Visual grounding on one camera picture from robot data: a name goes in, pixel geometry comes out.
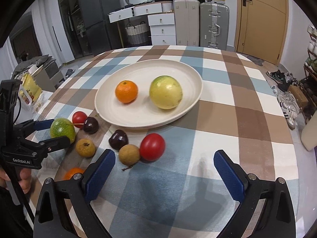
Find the left hand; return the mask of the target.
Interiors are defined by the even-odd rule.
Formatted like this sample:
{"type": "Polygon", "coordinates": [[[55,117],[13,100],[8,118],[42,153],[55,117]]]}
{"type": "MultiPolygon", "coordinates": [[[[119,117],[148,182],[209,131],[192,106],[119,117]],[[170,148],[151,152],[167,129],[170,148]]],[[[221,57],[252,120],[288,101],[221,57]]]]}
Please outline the left hand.
{"type": "MultiPolygon", "coordinates": [[[[7,173],[3,170],[3,168],[1,168],[0,177],[1,177],[1,187],[8,190],[7,182],[10,181],[10,178],[8,177],[7,173]]],[[[28,193],[31,188],[31,179],[32,179],[31,169],[26,169],[26,168],[21,169],[19,185],[21,186],[25,194],[28,193]]]]}

